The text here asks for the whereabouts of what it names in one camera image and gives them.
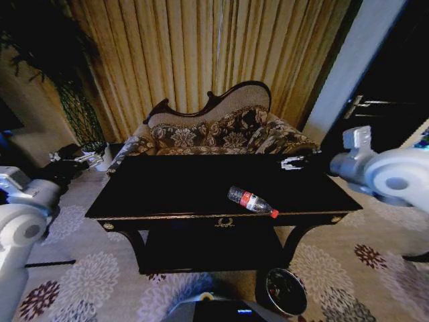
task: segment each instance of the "blue light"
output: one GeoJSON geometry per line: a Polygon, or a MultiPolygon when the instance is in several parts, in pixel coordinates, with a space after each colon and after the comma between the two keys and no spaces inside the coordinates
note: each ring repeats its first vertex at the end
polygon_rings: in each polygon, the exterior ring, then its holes
{"type": "Polygon", "coordinates": [[[252,310],[237,310],[238,314],[252,314],[252,310]]]}

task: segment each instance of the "sofa cushion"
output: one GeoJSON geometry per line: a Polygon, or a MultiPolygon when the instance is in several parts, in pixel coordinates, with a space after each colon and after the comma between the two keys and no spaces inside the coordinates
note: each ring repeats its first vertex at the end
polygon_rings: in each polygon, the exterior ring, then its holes
{"type": "Polygon", "coordinates": [[[185,154],[246,154],[246,148],[222,148],[219,146],[195,146],[192,148],[164,148],[158,156],[177,156],[185,154]]]}
{"type": "Polygon", "coordinates": [[[266,121],[267,111],[262,106],[243,107],[211,124],[205,145],[246,147],[255,131],[265,125],[266,121]]]}
{"type": "Polygon", "coordinates": [[[155,144],[151,138],[145,136],[130,136],[121,151],[119,151],[113,159],[109,169],[107,169],[107,174],[112,175],[115,173],[126,156],[138,156],[143,153],[148,153],[150,150],[154,150],[154,147],[155,144]]]}
{"type": "Polygon", "coordinates": [[[274,115],[260,127],[247,146],[247,153],[255,154],[306,154],[318,146],[295,127],[274,115]]]}
{"type": "Polygon", "coordinates": [[[152,129],[152,137],[158,148],[188,148],[200,146],[207,135],[207,125],[159,124],[152,129]]]}

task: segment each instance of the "floor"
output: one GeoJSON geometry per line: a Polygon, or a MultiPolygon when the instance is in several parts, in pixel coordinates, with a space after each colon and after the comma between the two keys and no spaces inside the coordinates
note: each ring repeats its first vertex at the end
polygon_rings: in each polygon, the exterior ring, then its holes
{"type": "MultiPolygon", "coordinates": [[[[14,321],[160,321],[182,299],[219,286],[254,301],[253,271],[139,275],[128,241],[84,218],[105,183],[102,172],[88,170],[62,196],[29,262],[77,263],[30,268],[14,321]]],[[[313,229],[298,246],[291,270],[306,286],[308,308],[291,321],[429,321],[429,264],[401,257],[429,250],[429,215],[347,192],[364,210],[313,229]]],[[[282,241],[289,230],[277,230],[282,241]]]]}

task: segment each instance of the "dark doorway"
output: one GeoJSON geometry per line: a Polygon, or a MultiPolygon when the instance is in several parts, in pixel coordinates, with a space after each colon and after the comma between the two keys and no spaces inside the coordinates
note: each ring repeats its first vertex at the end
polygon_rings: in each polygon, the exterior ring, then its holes
{"type": "Polygon", "coordinates": [[[371,126],[376,152],[398,148],[429,118],[428,38],[429,1],[408,1],[325,137],[324,152],[343,151],[343,131],[362,125],[371,126]]]}

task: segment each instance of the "beige curtain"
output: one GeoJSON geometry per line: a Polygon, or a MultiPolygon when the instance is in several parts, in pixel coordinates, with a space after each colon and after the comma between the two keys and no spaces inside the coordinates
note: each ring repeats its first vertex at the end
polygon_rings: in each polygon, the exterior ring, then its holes
{"type": "Polygon", "coordinates": [[[96,104],[108,141],[130,136],[152,107],[202,109],[263,81],[272,111],[298,125],[350,0],[75,0],[71,13],[95,40],[96,104]]]}

